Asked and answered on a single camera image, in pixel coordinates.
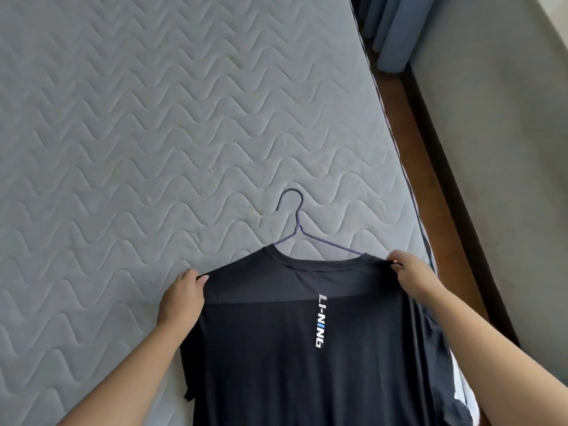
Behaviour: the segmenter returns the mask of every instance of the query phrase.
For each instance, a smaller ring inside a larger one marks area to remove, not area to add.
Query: curtain
[[[373,39],[373,50],[379,53],[377,68],[387,73],[403,71],[434,0],[352,1],[364,24],[361,34]]]

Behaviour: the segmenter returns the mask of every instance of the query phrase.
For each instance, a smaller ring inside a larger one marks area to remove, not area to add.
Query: gray wall
[[[522,347],[568,380],[568,50],[536,0],[437,0],[412,61]]]

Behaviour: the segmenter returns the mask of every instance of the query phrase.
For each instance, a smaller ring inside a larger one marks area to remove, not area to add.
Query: t-shirt
[[[195,426],[471,425],[451,353],[390,262],[273,245],[209,273],[181,345]]]

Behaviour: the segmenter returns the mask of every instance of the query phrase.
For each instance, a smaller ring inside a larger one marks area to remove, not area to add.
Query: floor
[[[402,164],[408,174],[420,217],[430,238],[440,279],[452,293],[487,319],[481,296],[404,94],[401,80],[396,75],[386,75],[376,71],[374,56],[370,54],[369,58],[388,121],[401,153]],[[484,415],[480,424],[490,425]]]

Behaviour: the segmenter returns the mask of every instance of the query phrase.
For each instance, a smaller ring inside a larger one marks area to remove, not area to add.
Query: clothes hanger
[[[298,206],[298,209],[296,209],[296,227],[294,227],[294,233],[286,236],[285,238],[280,239],[280,241],[273,243],[273,245],[278,245],[279,243],[283,243],[284,241],[288,241],[288,239],[290,239],[291,237],[296,236],[296,234],[298,233],[298,229],[300,229],[300,231],[304,235],[306,235],[309,238],[312,238],[316,241],[327,243],[328,245],[335,246],[335,247],[340,248],[340,249],[345,250],[345,251],[349,251],[350,253],[353,253],[353,254],[358,254],[359,256],[363,255],[363,253],[352,250],[351,248],[347,248],[346,246],[338,245],[337,243],[334,243],[334,242],[331,242],[331,241],[326,241],[325,239],[322,239],[321,237],[310,235],[309,233],[306,233],[304,231],[304,228],[302,227],[302,223],[300,222],[300,210],[302,209],[302,205],[304,204],[304,194],[300,190],[298,190],[297,188],[287,188],[282,192],[282,194],[280,194],[280,199],[278,200],[278,204],[276,205],[277,211],[280,209],[280,203],[282,202],[282,198],[284,197],[284,194],[286,194],[288,191],[295,191],[296,193],[300,194],[300,198],[301,198],[300,206]]]

